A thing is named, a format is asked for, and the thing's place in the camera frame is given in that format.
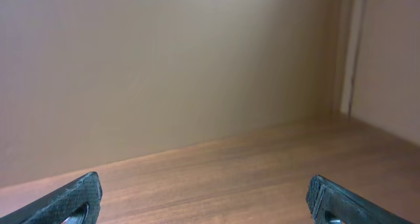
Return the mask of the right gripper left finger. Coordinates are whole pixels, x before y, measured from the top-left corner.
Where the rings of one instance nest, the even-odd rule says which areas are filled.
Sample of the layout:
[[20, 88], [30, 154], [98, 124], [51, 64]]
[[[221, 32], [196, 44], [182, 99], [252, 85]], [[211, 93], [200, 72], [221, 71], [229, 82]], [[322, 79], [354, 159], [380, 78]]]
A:
[[1, 218], [1, 224], [95, 224], [102, 200], [98, 173], [91, 171]]

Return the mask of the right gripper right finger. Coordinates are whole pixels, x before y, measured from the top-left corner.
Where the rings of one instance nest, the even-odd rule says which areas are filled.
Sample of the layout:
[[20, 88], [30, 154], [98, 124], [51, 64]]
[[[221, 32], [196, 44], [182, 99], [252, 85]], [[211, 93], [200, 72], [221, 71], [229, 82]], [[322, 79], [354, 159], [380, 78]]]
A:
[[321, 175], [310, 180], [306, 203], [315, 224], [412, 224]]

